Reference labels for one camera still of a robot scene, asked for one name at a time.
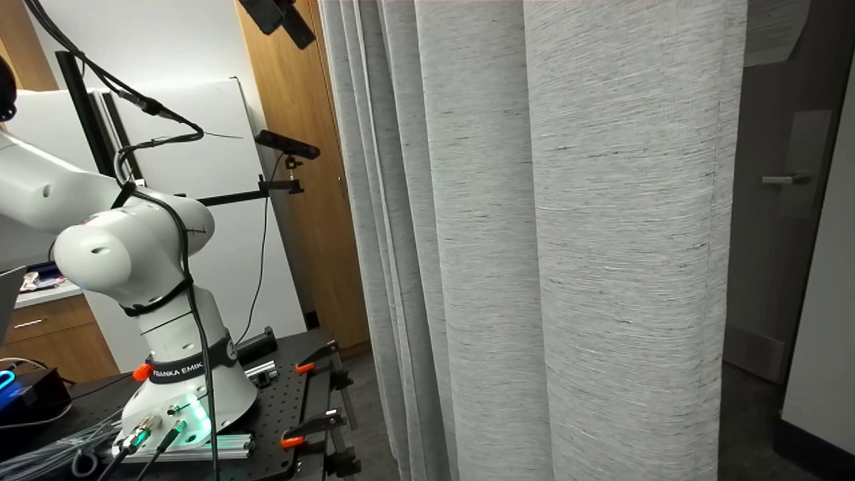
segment curtain fold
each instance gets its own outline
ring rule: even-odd
[[[717,479],[747,0],[320,0],[401,479]]]

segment wire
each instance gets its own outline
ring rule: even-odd
[[[88,470],[97,470],[95,450],[109,442],[121,431],[121,425],[115,421],[117,415],[121,409],[85,431],[79,431],[72,435],[64,435],[48,446],[24,452],[20,456],[2,459],[0,479],[2,481],[60,479],[56,470],[68,464],[75,479],[85,479]]]
[[[28,427],[40,427],[40,425],[55,425],[61,416],[72,411],[75,404],[64,405],[56,416],[36,420],[36,421],[16,421],[16,425],[0,425],[0,431],[28,431]]]
[[[127,381],[127,379],[128,379],[128,377],[115,377],[115,379],[109,379],[109,381],[104,381],[104,384],[99,384],[99,388],[91,388],[91,389],[75,396],[72,401],[85,399],[85,396],[95,396],[95,392],[103,392],[103,389],[108,389],[108,388],[112,388],[112,384],[117,384],[117,381]]]
[[[157,443],[155,454],[144,462],[144,467],[140,470],[137,481],[141,481],[149,467],[161,459],[161,454],[180,438],[181,427],[171,427],[163,442]]]
[[[207,375],[207,389],[209,389],[209,420],[211,420],[211,467],[215,467],[215,481],[219,479],[219,442],[216,442],[216,401],[215,401],[215,377],[211,377],[211,345],[209,345],[209,335],[204,327],[204,319],[197,312],[197,300],[195,300],[195,283],[192,283],[192,273],[191,273],[191,241],[187,241],[187,225],[184,220],[177,213],[177,209],[171,209],[169,204],[163,204],[161,197],[153,197],[147,192],[135,192],[135,197],[149,200],[155,205],[161,205],[177,225],[180,229],[180,244],[181,244],[181,269],[184,269],[184,281],[187,285],[187,300],[191,300],[191,311],[192,311],[192,321],[197,327],[197,340],[201,340],[201,349],[204,349],[204,375]]]
[[[104,66],[99,66],[95,59],[88,59],[60,26],[56,22],[48,17],[48,11],[42,9],[40,0],[28,0],[28,9],[32,13],[32,19],[38,19],[38,23],[61,45],[68,47],[80,63],[84,63],[84,73],[95,73],[115,95],[137,105],[141,111],[147,116],[157,116],[157,117],[167,117],[167,120],[175,120],[175,124],[181,124],[191,128],[191,133],[180,133],[180,137],[169,137],[169,138],[149,138],[149,142],[141,142],[141,144],[135,144],[135,146],[127,146],[117,153],[115,162],[117,162],[117,176],[124,170],[124,162],[128,161],[132,153],[137,149],[153,149],[153,146],[161,146],[161,144],[181,144],[181,142],[197,142],[207,137],[207,132],[177,116],[175,109],[169,109],[167,105],[135,90],[128,83],[117,79],[112,73],[108,73]]]
[[[279,166],[283,162],[283,156],[279,156],[275,157],[275,166],[272,166],[272,174],[271,174],[271,180],[275,180],[275,170],[279,170]],[[259,250],[259,281],[258,281],[258,291],[252,293],[252,301],[248,301],[248,316],[246,316],[246,327],[244,327],[244,332],[242,332],[242,337],[238,337],[238,341],[244,341],[244,337],[248,335],[248,328],[252,328],[252,321],[254,321],[254,312],[258,312],[258,301],[259,301],[259,296],[262,296],[262,285],[264,285],[264,257],[268,257],[268,217],[271,217],[271,204],[272,204],[272,197],[271,200],[264,200],[264,220],[262,220],[262,250]]]
[[[103,470],[99,481],[108,481],[128,456],[132,450],[121,446],[117,454],[109,459],[109,464]]]
[[[215,137],[215,138],[244,138],[244,137],[236,137],[236,133],[219,133],[219,132],[207,132],[207,137]]]
[[[38,369],[48,369],[48,364],[38,361],[38,359],[16,359],[16,355],[0,359],[0,364],[14,364],[14,367],[30,364]]]

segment black cable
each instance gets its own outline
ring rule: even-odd
[[[99,384],[99,388],[91,388],[91,389],[75,396],[72,401],[85,399],[85,396],[95,396],[95,392],[103,392],[103,389],[108,389],[108,388],[112,388],[112,384],[117,384],[117,381],[124,381],[124,379],[127,379],[127,377],[115,377],[115,379],[109,379],[109,381],[104,381],[104,384]]]
[[[14,369],[32,364],[38,369],[51,369],[48,364],[38,361],[38,359],[24,359],[24,355],[0,355],[0,364],[12,364]]]
[[[163,204],[161,197],[153,197],[147,192],[135,192],[135,197],[141,197],[147,204],[161,205],[177,225],[180,229],[180,244],[181,244],[181,273],[187,285],[187,300],[191,300],[191,311],[192,311],[192,321],[197,327],[197,337],[201,337],[201,349],[204,349],[204,375],[207,375],[207,389],[209,389],[209,420],[211,420],[211,467],[215,467],[215,481],[219,479],[219,446],[216,446],[216,401],[215,401],[215,377],[211,377],[211,345],[209,345],[209,335],[204,327],[204,319],[197,312],[197,301],[195,301],[195,283],[192,283],[192,273],[191,273],[191,241],[187,241],[187,225],[184,220],[177,213],[177,209],[171,209],[169,204]]]
[[[279,156],[279,157],[275,157],[275,166],[272,166],[272,174],[271,174],[271,180],[272,180],[272,182],[275,182],[275,170],[279,170],[279,166],[282,166],[282,162],[283,162],[283,156]],[[244,341],[244,337],[248,335],[252,321],[254,321],[254,312],[258,312],[258,301],[259,301],[259,293],[262,293],[262,285],[264,285],[264,257],[268,257],[268,220],[271,220],[271,204],[272,204],[272,197],[271,197],[271,200],[264,200],[262,250],[259,250],[259,281],[258,281],[258,291],[252,293],[252,301],[248,301],[246,327],[244,327],[244,332],[242,332],[242,337],[238,337],[238,341],[236,341],[236,345],[242,345],[242,341]]]
[[[195,126],[192,120],[177,116],[175,109],[169,109],[167,105],[140,93],[137,87],[132,87],[128,83],[117,79],[112,73],[108,73],[104,66],[99,66],[95,59],[88,59],[60,26],[56,22],[48,17],[48,11],[42,9],[40,0],[28,0],[30,13],[38,19],[38,23],[61,45],[68,47],[84,66],[88,66],[115,95],[137,105],[141,111],[147,116],[157,116],[157,117],[169,117],[175,124],[181,124],[191,128],[191,133],[181,137],[169,137],[169,138],[149,138],[141,144],[135,144],[128,149],[121,153],[124,162],[135,149],[149,149],[149,146],[161,146],[161,144],[181,144],[181,142],[197,142],[207,137],[207,132],[201,126]]]
[[[99,481],[108,481],[128,456],[132,450],[121,446],[109,464],[103,470]]]
[[[163,442],[157,443],[155,454],[144,462],[144,467],[140,470],[137,481],[141,481],[149,467],[161,459],[161,454],[180,438],[181,427],[171,427]]]
[[[55,416],[47,416],[47,420],[32,420],[32,421],[14,421],[14,425],[0,425],[0,431],[28,431],[28,427],[42,427],[42,425],[55,425],[60,421],[61,416],[68,416],[72,411],[72,404],[64,405],[60,415]]]

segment door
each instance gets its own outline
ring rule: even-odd
[[[268,128],[320,146],[318,161],[298,169],[306,192],[275,194],[298,291],[340,347],[362,349],[370,341],[370,324],[318,0],[298,0],[295,9],[318,34],[306,50],[283,30],[262,34],[244,9],[238,17]]]
[[[803,316],[855,3],[815,0],[788,62],[747,66],[725,361],[784,381]]]

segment white device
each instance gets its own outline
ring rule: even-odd
[[[192,197],[141,190],[171,205],[187,226],[187,254],[215,236],[211,210]],[[112,209],[121,186],[109,176],[80,170],[0,132],[0,213],[32,229],[60,233],[55,262],[80,288],[112,296],[140,321],[149,347],[153,377],[124,409],[121,438],[149,427],[140,454],[184,421],[175,446],[207,442],[242,420],[258,401],[258,388],[236,361],[215,296],[195,288],[197,316],[209,337],[216,427],[209,421],[204,345],[181,288],[181,233],[163,205],[128,197]]]

